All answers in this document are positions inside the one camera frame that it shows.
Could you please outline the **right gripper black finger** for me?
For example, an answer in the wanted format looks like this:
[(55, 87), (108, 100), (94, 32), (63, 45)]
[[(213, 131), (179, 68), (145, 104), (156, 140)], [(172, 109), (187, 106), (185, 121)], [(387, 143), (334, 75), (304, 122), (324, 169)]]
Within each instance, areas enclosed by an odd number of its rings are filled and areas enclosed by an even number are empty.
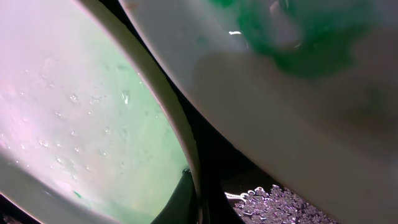
[(172, 196), (151, 224), (196, 224), (198, 205), (192, 173), (184, 169)]

